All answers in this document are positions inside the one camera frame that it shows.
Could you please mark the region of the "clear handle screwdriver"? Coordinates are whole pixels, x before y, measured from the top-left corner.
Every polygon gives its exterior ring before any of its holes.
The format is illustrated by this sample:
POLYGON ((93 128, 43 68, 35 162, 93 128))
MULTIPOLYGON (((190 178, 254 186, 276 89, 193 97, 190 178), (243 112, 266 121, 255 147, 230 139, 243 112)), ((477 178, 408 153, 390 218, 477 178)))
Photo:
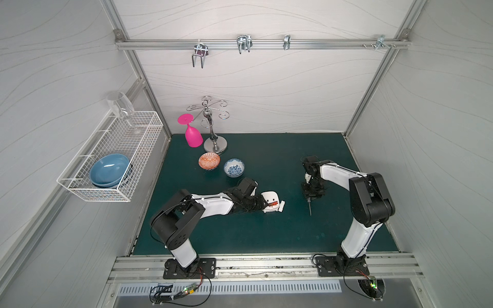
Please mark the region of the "clear handle screwdriver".
POLYGON ((308 209, 309 209, 309 215, 312 216, 312 208, 311 208, 311 198, 307 198, 307 203, 308 203, 308 209))

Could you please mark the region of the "white alarm clock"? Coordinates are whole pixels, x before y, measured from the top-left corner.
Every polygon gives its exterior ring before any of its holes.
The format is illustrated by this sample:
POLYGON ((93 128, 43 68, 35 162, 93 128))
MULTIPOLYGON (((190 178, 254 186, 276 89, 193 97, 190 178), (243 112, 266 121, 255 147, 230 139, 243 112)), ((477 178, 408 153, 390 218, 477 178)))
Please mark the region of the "white alarm clock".
POLYGON ((263 192, 263 193, 261 193, 261 196, 263 197, 263 199, 265 201, 265 204, 263 207, 264 213, 278 212, 277 209, 278 209, 279 205, 268 206, 268 202, 271 202, 271 201, 279 201, 279 204, 280 204, 281 201, 280 201, 279 196, 276 192, 274 192, 274 191, 263 192))

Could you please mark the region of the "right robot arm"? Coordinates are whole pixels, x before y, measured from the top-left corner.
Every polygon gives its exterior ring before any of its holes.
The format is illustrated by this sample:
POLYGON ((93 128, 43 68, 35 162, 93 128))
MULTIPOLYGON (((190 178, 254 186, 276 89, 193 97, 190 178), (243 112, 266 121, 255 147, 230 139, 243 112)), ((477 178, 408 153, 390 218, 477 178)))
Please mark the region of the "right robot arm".
POLYGON ((319 160, 316 156, 304 157, 301 162, 305 169, 302 193, 308 203, 325 195, 326 182, 349 191, 353 221, 340 245, 335 264, 340 272, 361 264, 377 230, 395 214, 383 176, 354 171, 331 160, 319 160))

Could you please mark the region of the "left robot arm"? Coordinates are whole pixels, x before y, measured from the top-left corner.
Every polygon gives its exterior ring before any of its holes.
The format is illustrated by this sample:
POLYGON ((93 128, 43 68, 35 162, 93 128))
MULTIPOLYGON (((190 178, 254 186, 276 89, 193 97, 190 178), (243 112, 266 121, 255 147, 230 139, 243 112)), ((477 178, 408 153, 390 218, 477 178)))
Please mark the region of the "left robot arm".
POLYGON ((257 192, 258 183, 242 179, 235 187, 215 195, 196 195, 186 189, 176 192, 151 218, 150 230, 186 271, 198 262, 190 236, 201 219, 280 208, 282 202, 274 191, 257 192))

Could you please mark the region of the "blue white patterned bowl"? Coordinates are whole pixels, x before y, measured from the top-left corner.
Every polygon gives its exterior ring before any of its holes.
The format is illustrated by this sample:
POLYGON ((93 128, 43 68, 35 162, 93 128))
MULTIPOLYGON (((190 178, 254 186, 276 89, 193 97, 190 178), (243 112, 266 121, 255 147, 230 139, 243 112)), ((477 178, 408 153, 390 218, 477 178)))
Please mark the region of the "blue white patterned bowl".
POLYGON ((240 177, 245 171, 245 164, 240 159, 229 159, 223 167, 225 174, 231 178, 240 177))

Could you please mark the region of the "silver cup holder stand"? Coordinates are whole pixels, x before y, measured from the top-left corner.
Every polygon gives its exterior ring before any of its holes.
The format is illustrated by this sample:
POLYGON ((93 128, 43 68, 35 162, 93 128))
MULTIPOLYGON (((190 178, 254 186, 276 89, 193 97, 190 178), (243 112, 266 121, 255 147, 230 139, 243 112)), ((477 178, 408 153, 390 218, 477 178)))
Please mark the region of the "silver cup holder stand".
POLYGON ((214 111, 218 113, 218 117, 221 120, 226 120, 230 118, 230 113, 225 109, 228 107, 228 102, 225 100, 216 100, 214 101, 211 96, 203 96, 201 104, 190 105, 186 108, 188 112, 198 110, 199 113, 197 116, 203 116, 203 120, 201 125, 209 129, 209 138, 204 141, 204 150, 206 152, 215 153, 221 155, 227 149, 227 140, 219 136, 214 132, 214 111))

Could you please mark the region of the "pink plastic goblet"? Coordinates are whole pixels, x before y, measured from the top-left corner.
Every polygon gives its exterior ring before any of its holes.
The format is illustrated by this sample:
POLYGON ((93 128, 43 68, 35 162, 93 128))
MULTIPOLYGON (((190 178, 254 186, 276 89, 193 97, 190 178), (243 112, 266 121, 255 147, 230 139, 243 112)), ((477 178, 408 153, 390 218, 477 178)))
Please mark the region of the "pink plastic goblet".
POLYGON ((192 114, 182 114, 178 118, 179 124, 187 126, 185 136, 186 136, 186 141, 191 148, 197 148, 201 146, 202 143, 204 142, 203 137, 199 132, 199 130, 191 126, 191 123, 194 121, 194 119, 195 118, 192 114))

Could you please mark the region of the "small metal hook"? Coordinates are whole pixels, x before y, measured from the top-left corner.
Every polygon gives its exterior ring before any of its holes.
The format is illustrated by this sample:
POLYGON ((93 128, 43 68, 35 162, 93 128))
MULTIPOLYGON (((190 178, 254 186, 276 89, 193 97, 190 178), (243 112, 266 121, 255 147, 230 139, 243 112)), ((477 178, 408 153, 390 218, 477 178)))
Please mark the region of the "small metal hook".
POLYGON ((291 36, 285 35, 283 38, 283 50, 285 50, 285 51, 289 50, 290 44, 291 44, 291 36))

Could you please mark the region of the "clear wine glass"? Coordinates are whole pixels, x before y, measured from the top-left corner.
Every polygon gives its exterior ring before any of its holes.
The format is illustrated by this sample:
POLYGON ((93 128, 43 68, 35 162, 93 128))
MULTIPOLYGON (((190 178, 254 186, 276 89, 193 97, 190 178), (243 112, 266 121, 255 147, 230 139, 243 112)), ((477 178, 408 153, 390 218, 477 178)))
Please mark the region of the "clear wine glass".
POLYGON ((135 109, 132 102, 123 92, 112 92, 106 97, 107 103, 112 113, 119 119, 127 122, 135 135, 141 133, 141 129, 134 121, 135 109))

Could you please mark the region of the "metal double hook left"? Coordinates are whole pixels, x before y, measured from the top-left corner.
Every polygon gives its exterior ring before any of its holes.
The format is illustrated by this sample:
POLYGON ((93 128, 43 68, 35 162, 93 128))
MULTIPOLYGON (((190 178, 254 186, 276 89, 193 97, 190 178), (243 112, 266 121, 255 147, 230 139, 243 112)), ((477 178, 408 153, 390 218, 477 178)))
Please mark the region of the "metal double hook left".
POLYGON ((209 48, 205 44, 198 43, 197 45, 195 45, 194 53, 191 55, 193 67, 194 68, 196 67, 196 63, 199 60, 200 67, 203 69, 205 65, 205 59, 208 55, 209 55, 209 48))

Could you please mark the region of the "metal double hook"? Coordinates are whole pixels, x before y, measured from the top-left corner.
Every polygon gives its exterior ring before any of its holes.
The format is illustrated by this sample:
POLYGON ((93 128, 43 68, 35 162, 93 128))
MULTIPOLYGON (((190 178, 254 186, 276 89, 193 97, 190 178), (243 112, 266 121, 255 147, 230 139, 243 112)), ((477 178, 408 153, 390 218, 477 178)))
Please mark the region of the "metal double hook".
POLYGON ((242 54, 242 52, 244 51, 250 53, 250 50, 253 46, 252 37, 246 34, 238 36, 236 39, 236 43, 239 54, 242 54))
POLYGON ((198 43, 197 45, 195 45, 194 53, 191 55, 193 67, 194 68, 196 67, 196 63, 199 60, 200 67, 203 69, 205 65, 205 59, 208 55, 209 55, 209 48, 205 44, 198 43))

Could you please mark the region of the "metal hook right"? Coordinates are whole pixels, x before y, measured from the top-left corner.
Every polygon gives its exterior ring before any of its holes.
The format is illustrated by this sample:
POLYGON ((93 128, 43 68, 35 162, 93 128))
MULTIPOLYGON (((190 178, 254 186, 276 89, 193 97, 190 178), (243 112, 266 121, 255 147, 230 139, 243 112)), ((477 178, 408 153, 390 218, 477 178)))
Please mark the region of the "metal hook right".
POLYGON ((385 36, 381 35, 376 39, 376 42, 373 44, 362 44, 362 47, 365 49, 372 48, 373 50, 392 50, 395 49, 397 46, 395 44, 387 43, 385 41, 385 36))

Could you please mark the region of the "metal double hook middle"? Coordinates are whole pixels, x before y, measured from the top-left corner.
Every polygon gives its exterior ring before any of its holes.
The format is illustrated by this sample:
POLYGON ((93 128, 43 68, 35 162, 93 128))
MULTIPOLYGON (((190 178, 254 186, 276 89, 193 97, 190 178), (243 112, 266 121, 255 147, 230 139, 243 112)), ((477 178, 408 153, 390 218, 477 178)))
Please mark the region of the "metal double hook middle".
POLYGON ((250 53, 250 50, 253 46, 252 37, 246 34, 238 36, 236 39, 236 43, 239 54, 242 54, 242 52, 244 51, 250 53))

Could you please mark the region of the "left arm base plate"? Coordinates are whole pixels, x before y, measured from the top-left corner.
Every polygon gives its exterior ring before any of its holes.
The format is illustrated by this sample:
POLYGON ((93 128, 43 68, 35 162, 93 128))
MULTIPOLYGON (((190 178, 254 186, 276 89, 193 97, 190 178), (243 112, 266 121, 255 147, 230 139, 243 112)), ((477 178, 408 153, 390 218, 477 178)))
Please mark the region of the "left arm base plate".
POLYGON ((168 259, 164 265, 163 279, 215 278, 216 262, 216 258, 198 257, 188 267, 182 267, 176 259, 168 259))

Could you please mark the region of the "aluminium top rail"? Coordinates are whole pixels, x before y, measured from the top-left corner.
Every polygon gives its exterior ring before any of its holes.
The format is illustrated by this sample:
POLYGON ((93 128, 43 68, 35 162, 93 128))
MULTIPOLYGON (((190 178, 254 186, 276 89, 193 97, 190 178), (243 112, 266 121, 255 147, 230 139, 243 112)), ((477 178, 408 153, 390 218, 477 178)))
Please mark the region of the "aluminium top rail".
MULTIPOLYGON (((253 46, 250 51, 256 50, 283 50, 283 37, 273 39, 253 38, 253 46)), ((374 38, 356 38, 356 39, 301 39, 291 36, 291 44, 289 50, 373 50, 372 48, 365 49, 362 44, 373 44, 376 42, 374 38)), ((141 40, 120 40, 116 41, 116 46, 119 50, 131 51, 193 51, 194 46, 198 43, 205 44, 209 51, 238 51, 236 39, 141 39, 141 40)), ((395 44, 397 50, 407 49, 412 45, 412 41, 408 37, 387 38, 387 43, 395 44)))

